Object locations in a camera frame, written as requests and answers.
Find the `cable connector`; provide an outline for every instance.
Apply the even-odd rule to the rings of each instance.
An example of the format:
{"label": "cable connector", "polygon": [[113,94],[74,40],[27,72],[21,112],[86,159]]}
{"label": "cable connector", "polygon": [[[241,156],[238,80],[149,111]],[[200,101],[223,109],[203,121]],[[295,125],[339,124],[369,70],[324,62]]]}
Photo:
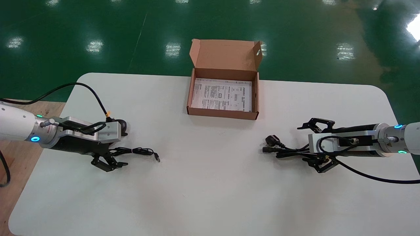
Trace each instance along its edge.
{"label": "cable connector", "polygon": [[157,160],[157,162],[160,162],[160,158],[159,155],[157,153],[153,153],[155,155],[155,159]]}
{"label": "cable connector", "polygon": [[276,147],[263,147],[262,148],[263,153],[272,153],[272,152],[279,152],[279,151],[281,151],[281,149],[276,148]]}
{"label": "cable connector", "polygon": [[269,147],[274,147],[278,144],[281,144],[280,139],[276,135],[268,136],[267,138],[265,138],[265,142]]}

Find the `reflective floor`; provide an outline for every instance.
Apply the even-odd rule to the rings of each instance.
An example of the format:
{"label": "reflective floor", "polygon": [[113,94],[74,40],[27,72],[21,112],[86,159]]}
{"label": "reflective floor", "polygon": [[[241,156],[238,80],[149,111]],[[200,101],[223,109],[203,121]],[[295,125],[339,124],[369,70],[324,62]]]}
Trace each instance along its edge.
{"label": "reflective floor", "polygon": [[[261,79],[371,84],[388,95],[400,123],[420,121],[419,0],[2,5],[0,97],[34,99],[88,72],[189,76],[191,39],[261,40]],[[66,101],[70,91],[49,99]]]}

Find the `paper document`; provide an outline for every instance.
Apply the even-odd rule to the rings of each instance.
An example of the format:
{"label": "paper document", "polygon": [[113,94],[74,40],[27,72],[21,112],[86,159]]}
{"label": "paper document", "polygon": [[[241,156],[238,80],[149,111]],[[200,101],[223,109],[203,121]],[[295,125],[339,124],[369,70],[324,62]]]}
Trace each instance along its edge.
{"label": "paper document", "polygon": [[252,82],[195,79],[193,108],[252,111]]}

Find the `open cardboard box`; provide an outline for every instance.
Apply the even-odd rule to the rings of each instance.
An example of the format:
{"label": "open cardboard box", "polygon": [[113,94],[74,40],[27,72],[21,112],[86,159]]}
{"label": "open cardboard box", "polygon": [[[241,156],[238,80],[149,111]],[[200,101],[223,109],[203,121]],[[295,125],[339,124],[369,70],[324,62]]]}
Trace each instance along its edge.
{"label": "open cardboard box", "polygon": [[[263,58],[261,42],[193,39],[189,55],[194,64],[186,109],[189,115],[216,116],[245,120],[258,117],[258,66]],[[193,108],[196,78],[252,81],[252,111]]]}

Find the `blue indicator light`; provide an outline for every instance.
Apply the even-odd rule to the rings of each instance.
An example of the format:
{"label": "blue indicator light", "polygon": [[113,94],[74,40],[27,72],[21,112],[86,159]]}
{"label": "blue indicator light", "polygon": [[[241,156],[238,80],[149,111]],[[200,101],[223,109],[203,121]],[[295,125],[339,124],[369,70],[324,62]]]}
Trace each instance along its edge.
{"label": "blue indicator light", "polygon": [[38,136],[33,136],[32,138],[31,138],[31,141],[32,142],[38,142],[40,140],[40,138],[38,137]]}

